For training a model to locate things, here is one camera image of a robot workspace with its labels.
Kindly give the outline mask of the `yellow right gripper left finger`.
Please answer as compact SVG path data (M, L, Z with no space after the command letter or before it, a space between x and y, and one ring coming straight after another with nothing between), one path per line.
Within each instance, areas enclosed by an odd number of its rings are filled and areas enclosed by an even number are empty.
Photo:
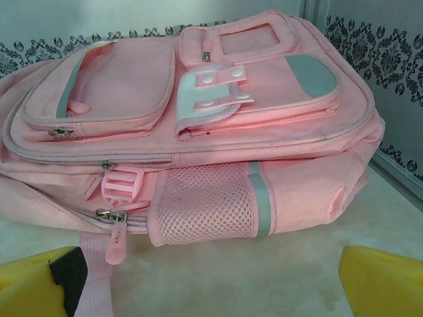
M1 264L1 315L74 316L87 275L78 246Z

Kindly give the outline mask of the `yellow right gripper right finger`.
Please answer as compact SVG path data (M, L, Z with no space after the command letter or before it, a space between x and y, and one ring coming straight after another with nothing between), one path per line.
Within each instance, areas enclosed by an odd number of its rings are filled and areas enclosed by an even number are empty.
M422 261L346 246L340 280L354 316L421 316Z

